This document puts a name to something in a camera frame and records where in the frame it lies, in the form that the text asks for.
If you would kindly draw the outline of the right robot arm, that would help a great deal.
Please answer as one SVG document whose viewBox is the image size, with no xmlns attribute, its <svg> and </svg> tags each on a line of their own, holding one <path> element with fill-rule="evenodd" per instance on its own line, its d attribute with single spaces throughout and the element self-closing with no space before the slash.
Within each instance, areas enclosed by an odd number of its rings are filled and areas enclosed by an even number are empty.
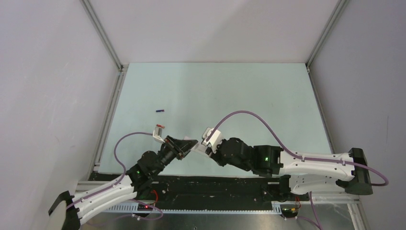
<svg viewBox="0 0 406 230">
<path fill-rule="evenodd" d="M 238 138 L 202 141 L 205 154 L 218 165 L 233 165 L 261 177 L 280 175 L 288 182 L 280 184 L 278 194 L 284 200 L 313 191 L 335 190 L 340 187 L 347 194 L 373 194 L 365 154 L 351 148 L 341 154 L 290 155 L 279 146 L 249 146 Z"/>
</svg>

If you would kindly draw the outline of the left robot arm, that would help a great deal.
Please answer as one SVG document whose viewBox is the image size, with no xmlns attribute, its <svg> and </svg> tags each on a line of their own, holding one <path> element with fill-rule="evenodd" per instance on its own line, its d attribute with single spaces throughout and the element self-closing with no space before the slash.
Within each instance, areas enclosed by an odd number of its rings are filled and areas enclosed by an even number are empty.
<svg viewBox="0 0 406 230">
<path fill-rule="evenodd" d="M 132 198 L 146 199 L 151 184 L 174 159 L 182 160 L 198 144 L 195 139 L 167 136 L 158 152 L 147 151 L 137 163 L 114 180 L 81 194 L 58 195 L 48 211 L 48 230 L 78 230 L 94 216 Z"/>
</svg>

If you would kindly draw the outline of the white remote control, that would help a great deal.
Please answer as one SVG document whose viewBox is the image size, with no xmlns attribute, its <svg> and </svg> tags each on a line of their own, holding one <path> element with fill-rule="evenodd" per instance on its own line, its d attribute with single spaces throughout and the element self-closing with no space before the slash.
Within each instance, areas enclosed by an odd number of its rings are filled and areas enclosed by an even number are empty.
<svg viewBox="0 0 406 230">
<path fill-rule="evenodd" d="M 200 154 L 202 156 L 208 157 L 207 153 L 206 153 L 206 149 L 207 147 L 204 146 L 199 140 L 197 140 L 197 142 L 195 143 L 195 145 L 191 148 L 190 150 L 190 154 L 192 153 L 196 153 L 196 154 Z"/>
</svg>

